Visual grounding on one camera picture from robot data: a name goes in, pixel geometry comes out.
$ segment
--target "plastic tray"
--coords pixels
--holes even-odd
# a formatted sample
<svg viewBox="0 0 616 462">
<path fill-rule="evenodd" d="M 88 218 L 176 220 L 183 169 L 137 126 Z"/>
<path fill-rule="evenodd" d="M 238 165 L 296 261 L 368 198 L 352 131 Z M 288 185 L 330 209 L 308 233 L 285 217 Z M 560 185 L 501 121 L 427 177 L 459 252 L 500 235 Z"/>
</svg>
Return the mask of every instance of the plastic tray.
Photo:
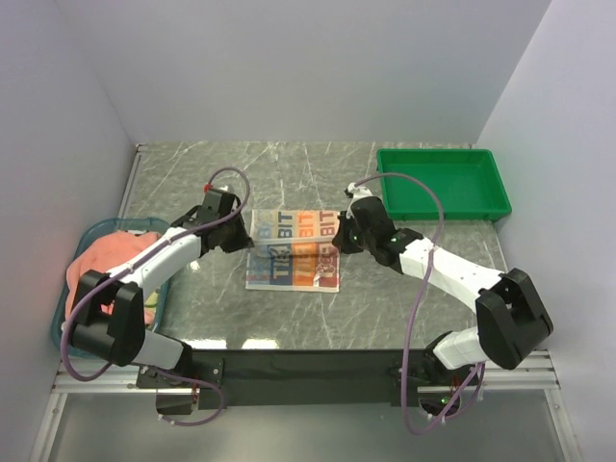
<svg viewBox="0 0 616 462">
<path fill-rule="evenodd" d="M 443 204 L 447 219 L 490 219 L 511 213 L 492 152 L 485 149 L 380 149 L 380 172 L 406 173 L 424 182 Z M 436 207 L 419 186 L 381 178 L 383 203 L 392 219 L 437 219 Z"/>
<path fill-rule="evenodd" d="M 158 218 L 139 218 L 139 219 L 121 219 L 111 218 L 99 221 L 92 228 L 90 228 L 82 236 L 77 245 L 77 251 L 75 251 L 75 260 L 79 255 L 90 247 L 94 241 L 98 238 L 114 233 L 115 231 L 132 231 L 132 232 L 147 232 L 155 231 L 160 234 L 164 234 L 169 228 L 168 223 Z M 163 316 L 163 310 L 165 308 L 165 301 L 167 299 L 168 282 L 163 284 L 159 290 L 158 305 L 156 307 L 156 316 L 154 322 L 148 328 L 150 330 L 156 330 L 160 324 L 161 317 Z M 68 297 L 68 286 L 64 283 L 60 300 L 58 300 L 58 306 L 54 319 L 51 323 L 51 338 L 57 348 L 60 348 L 60 339 L 62 337 L 62 323 L 64 322 L 64 307 L 66 304 L 66 298 Z M 79 358 L 94 358 L 89 353 L 86 353 L 80 349 L 71 347 L 69 350 L 71 356 Z"/>
</svg>

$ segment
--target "blue basket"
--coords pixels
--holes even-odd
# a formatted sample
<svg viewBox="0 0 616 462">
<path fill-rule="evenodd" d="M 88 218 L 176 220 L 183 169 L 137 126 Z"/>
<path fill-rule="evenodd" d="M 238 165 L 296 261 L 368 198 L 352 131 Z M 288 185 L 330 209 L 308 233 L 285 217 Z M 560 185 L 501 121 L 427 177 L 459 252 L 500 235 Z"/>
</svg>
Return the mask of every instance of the blue basket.
<svg viewBox="0 0 616 462">
<path fill-rule="evenodd" d="M 112 234 L 115 231 L 132 231 L 132 232 L 147 232 L 155 231 L 159 234 L 165 234 L 169 225 L 166 221 L 159 218 L 136 218 L 136 219 L 122 219 L 122 218 L 110 218 L 103 221 L 99 221 L 92 228 L 90 228 L 82 236 L 77 246 L 77 251 L 73 260 L 79 257 L 82 253 L 90 247 L 94 241 L 108 234 Z M 165 301 L 167 299 L 168 282 L 163 284 L 159 290 L 158 305 L 156 307 L 156 315 L 154 322 L 148 326 L 148 329 L 156 331 L 161 323 L 163 316 L 163 310 L 165 308 Z M 56 308 L 56 314 L 51 323 L 51 339 L 54 345 L 60 349 L 60 339 L 62 338 L 62 324 L 64 322 L 64 308 L 66 305 L 66 298 L 68 297 L 68 286 L 64 283 L 60 300 L 58 300 L 58 307 Z M 69 348 L 69 354 L 78 358 L 95 358 L 95 356 L 86 353 L 80 349 Z"/>
</svg>

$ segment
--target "white wall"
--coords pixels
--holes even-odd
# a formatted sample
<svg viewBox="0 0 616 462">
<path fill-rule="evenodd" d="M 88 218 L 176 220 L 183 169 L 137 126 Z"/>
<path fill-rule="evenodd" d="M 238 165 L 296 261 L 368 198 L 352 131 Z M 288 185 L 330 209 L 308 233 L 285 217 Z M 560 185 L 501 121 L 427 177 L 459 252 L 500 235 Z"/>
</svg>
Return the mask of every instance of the white wall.
<svg viewBox="0 0 616 462">
<path fill-rule="evenodd" d="M 118 208 L 134 146 L 53 0 L 0 0 L 0 459 L 26 460 L 82 232 Z"/>
<path fill-rule="evenodd" d="M 614 460 L 616 3 L 554 0 L 481 134 L 513 205 L 500 238 L 554 322 L 586 460 Z"/>
<path fill-rule="evenodd" d="M 476 141 L 550 0 L 58 0 L 133 141 Z"/>
</svg>

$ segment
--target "pink towel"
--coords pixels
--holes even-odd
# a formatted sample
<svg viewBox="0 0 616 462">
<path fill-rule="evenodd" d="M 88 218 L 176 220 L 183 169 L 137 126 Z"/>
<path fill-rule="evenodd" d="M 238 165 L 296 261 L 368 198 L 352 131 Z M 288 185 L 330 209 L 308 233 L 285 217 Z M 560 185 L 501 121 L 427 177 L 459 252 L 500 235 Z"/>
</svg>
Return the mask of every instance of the pink towel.
<svg viewBox="0 0 616 462">
<path fill-rule="evenodd" d="M 66 270 L 66 283 L 68 284 L 68 297 L 64 310 L 65 318 L 68 319 L 73 308 L 75 290 L 79 278 L 88 270 L 107 272 L 111 268 L 128 262 L 131 258 L 139 255 L 143 250 L 154 244 L 161 236 L 158 233 L 145 233 L 141 236 L 116 231 L 113 234 L 98 238 Z M 114 307 L 102 306 L 103 312 L 111 314 Z M 144 310 L 145 324 L 154 321 L 154 313 Z"/>
</svg>

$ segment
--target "marble table surface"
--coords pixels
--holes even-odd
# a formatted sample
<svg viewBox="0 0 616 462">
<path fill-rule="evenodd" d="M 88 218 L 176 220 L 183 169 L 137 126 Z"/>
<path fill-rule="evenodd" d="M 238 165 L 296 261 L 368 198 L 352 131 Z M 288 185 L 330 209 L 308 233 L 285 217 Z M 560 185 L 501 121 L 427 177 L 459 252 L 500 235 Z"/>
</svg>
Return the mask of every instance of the marble table surface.
<svg viewBox="0 0 616 462">
<path fill-rule="evenodd" d="M 173 221 L 200 204 L 203 185 L 217 168 L 245 170 L 250 210 L 335 209 L 343 189 L 374 173 L 381 147 L 464 147 L 386 142 L 177 142 L 141 146 L 143 159 L 124 216 Z M 218 184 L 237 193 L 242 182 L 223 173 Z M 380 184 L 368 185 L 380 193 Z M 426 235 L 433 222 L 398 223 Z M 488 221 L 447 221 L 439 244 L 476 263 L 505 269 L 496 231 Z M 341 258 L 337 294 L 247 291 L 246 251 L 219 249 L 178 272 L 169 285 L 160 332 L 204 348 L 398 348 L 419 280 L 379 266 L 366 252 Z M 420 308 L 413 347 L 445 331 L 473 325 L 473 313 L 431 287 Z"/>
</svg>

